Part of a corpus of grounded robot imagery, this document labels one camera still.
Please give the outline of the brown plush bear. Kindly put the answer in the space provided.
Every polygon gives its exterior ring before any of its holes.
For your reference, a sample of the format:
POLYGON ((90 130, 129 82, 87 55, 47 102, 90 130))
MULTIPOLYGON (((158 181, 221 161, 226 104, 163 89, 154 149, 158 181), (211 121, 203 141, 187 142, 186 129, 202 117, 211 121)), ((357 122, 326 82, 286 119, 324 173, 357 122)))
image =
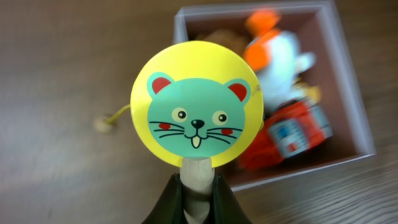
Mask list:
POLYGON ((250 43, 247 37, 239 35, 229 29, 217 29, 209 34, 199 34, 195 37, 195 40, 203 40, 222 45, 240 56, 242 56, 250 43))

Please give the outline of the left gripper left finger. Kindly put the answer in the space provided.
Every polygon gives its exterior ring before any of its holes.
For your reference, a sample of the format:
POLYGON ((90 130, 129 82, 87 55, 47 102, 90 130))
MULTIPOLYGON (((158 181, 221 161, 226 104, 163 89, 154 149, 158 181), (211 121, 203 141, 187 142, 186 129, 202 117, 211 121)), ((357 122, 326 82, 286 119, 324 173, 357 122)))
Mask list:
POLYGON ((171 175, 157 203, 142 224, 186 224, 179 174, 171 175))

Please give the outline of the red toy fire truck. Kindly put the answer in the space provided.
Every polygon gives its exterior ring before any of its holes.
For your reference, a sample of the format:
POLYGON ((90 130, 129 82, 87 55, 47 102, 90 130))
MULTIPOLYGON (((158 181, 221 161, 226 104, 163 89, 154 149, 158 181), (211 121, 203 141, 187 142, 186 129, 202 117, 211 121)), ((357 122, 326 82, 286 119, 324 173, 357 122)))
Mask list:
POLYGON ((239 156, 239 166, 254 171, 275 166, 319 146, 333 132, 330 122, 317 104, 292 100, 281 105, 239 156))

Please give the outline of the yellow cat rattle drum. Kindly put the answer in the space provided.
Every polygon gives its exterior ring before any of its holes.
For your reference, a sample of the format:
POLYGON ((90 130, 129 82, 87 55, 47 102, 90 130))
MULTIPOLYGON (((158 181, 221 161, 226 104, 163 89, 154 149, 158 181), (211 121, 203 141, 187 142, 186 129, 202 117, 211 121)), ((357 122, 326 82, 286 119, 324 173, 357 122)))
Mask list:
POLYGON ((139 72, 124 109, 146 148, 179 168, 187 223, 208 223, 215 169, 252 143, 262 106, 250 66, 211 42, 172 45, 139 72))

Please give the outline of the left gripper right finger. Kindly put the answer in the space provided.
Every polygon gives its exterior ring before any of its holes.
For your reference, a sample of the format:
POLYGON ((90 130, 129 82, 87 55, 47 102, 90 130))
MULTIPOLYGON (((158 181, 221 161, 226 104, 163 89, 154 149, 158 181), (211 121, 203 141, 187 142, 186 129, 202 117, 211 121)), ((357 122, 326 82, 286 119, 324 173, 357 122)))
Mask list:
POLYGON ((222 175, 216 175, 213 181, 213 194, 208 223, 252 224, 222 175))

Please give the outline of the white plush chicken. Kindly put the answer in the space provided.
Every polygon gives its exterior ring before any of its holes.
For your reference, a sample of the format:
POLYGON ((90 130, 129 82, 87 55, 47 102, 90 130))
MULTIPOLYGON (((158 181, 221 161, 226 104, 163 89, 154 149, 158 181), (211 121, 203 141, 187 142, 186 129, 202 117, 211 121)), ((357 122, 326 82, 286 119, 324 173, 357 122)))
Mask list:
POLYGON ((301 52, 298 37, 277 28, 279 21, 278 12, 273 10, 256 11, 246 20, 254 39, 244 50, 243 59, 258 77, 266 113, 292 100, 308 100, 311 104, 321 100, 320 88, 299 78, 314 66, 316 55, 301 52))

